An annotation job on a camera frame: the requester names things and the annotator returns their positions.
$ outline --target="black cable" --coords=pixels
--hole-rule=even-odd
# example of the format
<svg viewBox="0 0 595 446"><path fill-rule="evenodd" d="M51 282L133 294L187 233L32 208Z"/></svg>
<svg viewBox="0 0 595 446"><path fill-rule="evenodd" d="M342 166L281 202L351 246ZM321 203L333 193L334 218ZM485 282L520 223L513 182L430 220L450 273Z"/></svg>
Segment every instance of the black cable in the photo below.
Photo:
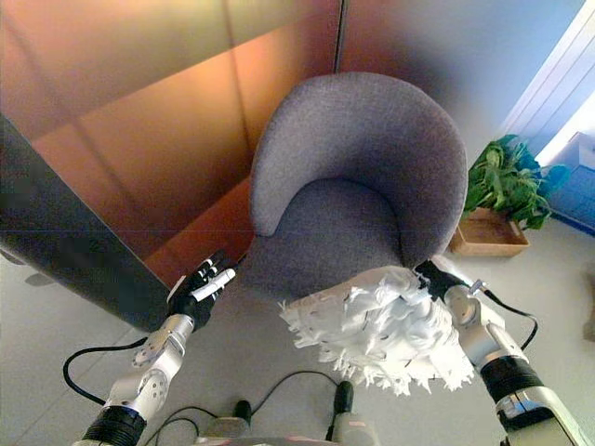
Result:
<svg viewBox="0 0 595 446"><path fill-rule="evenodd" d="M533 321L533 330L531 330L531 333L529 334L529 336L527 337L527 339L524 341L524 343L521 346L521 350L525 350L527 348L527 346L529 346L529 344L531 344L531 341L533 341L533 338L536 337L537 330L539 329L539 324L537 323L537 318L531 313L526 313L524 311L516 309L515 307L511 307L510 305L505 304L494 293L492 293L488 289L482 289L482 291L485 295L488 296L488 298L490 298L492 301L494 301L500 307L505 308L512 313L518 314L520 316L524 316L525 318L529 318L531 321Z"/></svg>
<svg viewBox="0 0 595 446"><path fill-rule="evenodd" d="M184 411L189 411L189 410L195 410L195 411L203 412L203 413L206 413L207 415L212 416L213 418L218 418L217 415L215 415L214 413L208 411L207 409L203 409L202 407L198 407L198 406L185 406L185 407L182 407L181 409L177 409L175 412L171 413L165 419L165 421L159 426L159 428L157 430L155 430L155 432L153 432L153 434L151 435L151 437L145 442L144 446L148 446L149 443L152 441L152 439L154 439L155 437L157 438L155 440L155 446L158 446L159 436L161 435L161 431L164 429L164 427L166 427L167 425L169 425L170 423L172 423L173 421L175 421L175 420L172 420L172 418L174 416L176 416L178 413L184 412ZM198 434L198 431L199 431L198 424L197 423L194 423L194 424L196 425L196 431L197 431L196 437L198 437L198 435L199 435Z"/></svg>
<svg viewBox="0 0 595 446"><path fill-rule="evenodd" d="M161 431L173 424L176 423L177 421L187 421L189 423L191 423L194 426L194 432L196 432L196 437L198 437L200 435L200 430L198 429L198 424L196 424L196 422L194 420L192 420L191 418L187 418L185 416L181 416L180 418L174 418L173 420L167 419L164 421L164 423L161 425L161 427L159 427L154 434L151 435L151 437L147 440L147 442L145 443L145 446L147 446L152 439L155 439L155 446L159 446L159 434L161 434Z"/></svg>
<svg viewBox="0 0 595 446"><path fill-rule="evenodd" d="M328 374L325 374L323 372L316 372L313 370L300 370L298 372L293 372L292 374L288 374L286 377L282 378L277 384L275 384L271 388L271 390L269 390L269 393L267 393L267 395L262 399L262 401L254 407L254 409L252 410L252 415L255 415L260 410L260 408L264 405L265 402L267 402L267 400L271 397L271 395L277 389L277 387L279 387L282 383L284 383L286 380L288 380L292 376L296 376L297 374L319 374L321 376L324 376L331 383L333 383L336 387L338 387L338 382L335 381L333 378L331 378Z"/></svg>
<svg viewBox="0 0 595 446"><path fill-rule="evenodd" d="M271 397L271 395L274 393L274 391L282 384L284 383L287 379L291 378L292 376L296 376L297 374L319 374L321 376L324 376L326 379L328 379L331 383L333 383L336 387L338 386L338 382L335 381L333 378L331 378L328 374L325 374L323 372L316 372L313 370L300 370L298 372L293 372L291 374L286 375L284 378L282 378L277 384L275 384L271 390L269 390L269 392L265 395L265 397L260 401L259 404L257 404L255 406L255 408L252 410L252 414L254 415L256 412L258 412L260 410L260 408L264 405L265 402L267 402L267 400ZM176 420L172 420L172 418L174 416L176 416L178 413L183 412L183 411L188 411L188 410L195 410L195 411L199 411L202 413L206 413L207 415L212 416L213 418L219 418L218 415L215 415L214 413L208 411L207 409L203 409L202 407L198 407L198 406L185 406L182 407L180 409L177 409L175 412L173 412L172 414L170 414L165 421L159 426L159 428L151 435L151 437L145 442L145 444L143 446L149 446L149 443L157 438L156 442L155 442L155 446L158 446L158 442L159 442L159 436L161 435L161 431L164 429L164 427L166 427L167 425L169 425L170 423L172 423L173 421L176 421L180 418L177 418Z"/></svg>
<svg viewBox="0 0 595 446"><path fill-rule="evenodd" d="M73 360L75 360L76 358L78 358L79 356L86 355L87 353L95 353L97 351L129 350L131 348L140 347L140 346L142 346L145 343L146 340L147 340L147 338L146 337L143 337L143 338L139 339L138 341L133 342L132 344L128 344L127 346L92 347L92 348L84 348L82 350L79 350L76 353L74 353L68 360L66 360L64 362L64 365L62 367L62 374L64 375L64 381L66 381L66 384L68 385L68 387L70 387L72 390L74 390L79 395L82 395L83 397L85 397L85 398L87 398L89 400L92 400L93 402L96 402L97 404L99 404L100 406L102 406L103 404L105 404L105 401L104 400L102 400L99 397L96 397L92 393L87 392L83 388L80 388L71 379L70 371L68 370L69 369L69 366L71 365L71 362Z"/></svg>

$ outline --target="plant pot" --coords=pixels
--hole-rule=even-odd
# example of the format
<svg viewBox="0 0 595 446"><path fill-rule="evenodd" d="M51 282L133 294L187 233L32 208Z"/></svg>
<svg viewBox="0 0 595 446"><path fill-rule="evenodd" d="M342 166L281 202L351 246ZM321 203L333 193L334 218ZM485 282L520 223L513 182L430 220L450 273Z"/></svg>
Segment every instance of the plant pot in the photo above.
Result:
<svg viewBox="0 0 595 446"><path fill-rule="evenodd" d="M456 227L450 250L463 256L516 256L529 247L519 225L491 209L478 208Z"/></svg>

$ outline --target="gray floor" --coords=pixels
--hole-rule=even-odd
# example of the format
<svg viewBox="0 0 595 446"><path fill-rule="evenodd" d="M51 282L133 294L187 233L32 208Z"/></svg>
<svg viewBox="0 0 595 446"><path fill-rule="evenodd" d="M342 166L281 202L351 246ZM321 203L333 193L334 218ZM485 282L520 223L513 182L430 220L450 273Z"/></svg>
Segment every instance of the gray floor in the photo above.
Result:
<svg viewBox="0 0 595 446"><path fill-rule="evenodd" d="M595 438L595 343L583 339L583 324L593 305L595 239L557 221L528 235L533 246L515 258L455 257L455 261L469 276L489 281L510 304L538 316L542 329L528 355L542 379ZM63 384L63 360L79 348L124 344L142 333L59 285L26 284L24 280L34 272L28 267L10 265L4 259L0 267L0 442L6 446L71 444L84 433L98 406ZM316 361L315 349L293 348L278 312L275 304L233 293L222 298L211 322L191 339L167 404L147 434L181 406L197 404L228 413L240 398L258 401L289 372L328 371ZM524 338L526 321L502 314L511 333ZM126 368L128 357L129 353L112 353L82 358L73 367L74 376L84 387L105 395ZM431 395L414 388L408 398L358 387L355 410L376 422L385 446L498 444L502 430L479 380L455 393L433 384ZM323 438L332 396L333 389L323 378L296 377L255 416L253 432ZM207 418L198 419L205 426ZM181 424L167 430L160 444L192 442L192 431Z"/></svg>

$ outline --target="wall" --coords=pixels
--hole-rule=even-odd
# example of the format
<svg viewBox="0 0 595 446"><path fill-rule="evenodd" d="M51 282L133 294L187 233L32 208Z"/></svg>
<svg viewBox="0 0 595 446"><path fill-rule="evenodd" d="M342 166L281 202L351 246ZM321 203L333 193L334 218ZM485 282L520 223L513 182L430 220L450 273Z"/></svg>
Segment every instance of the wall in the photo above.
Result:
<svg viewBox="0 0 595 446"><path fill-rule="evenodd" d="M411 82L455 119L469 163L490 140L583 0L350 0L342 71Z"/></svg>
<svg viewBox="0 0 595 446"><path fill-rule="evenodd" d="M138 256L165 247L155 272L180 272L217 227L194 233L192 260L167 241L247 177L289 89L332 70L337 13L337 0L8 0L2 112ZM238 209L234 251L251 239Z"/></svg>

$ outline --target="black connector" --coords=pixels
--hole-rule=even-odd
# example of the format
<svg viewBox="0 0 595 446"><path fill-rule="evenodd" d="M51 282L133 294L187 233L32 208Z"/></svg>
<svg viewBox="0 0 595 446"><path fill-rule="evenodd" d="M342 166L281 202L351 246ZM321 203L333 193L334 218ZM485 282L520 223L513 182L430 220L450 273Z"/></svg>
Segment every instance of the black connector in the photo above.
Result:
<svg viewBox="0 0 595 446"><path fill-rule="evenodd" d="M147 422L140 414L123 406L103 409L83 439L112 446L136 446Z"/></svg>
<svg viewBox="0 0 595 446"><path fill-rule="evenodd" d="M503 356L488 362L483 366L481 374L495 403L517 390L543 386L529 362L513 356Z"/></svg>

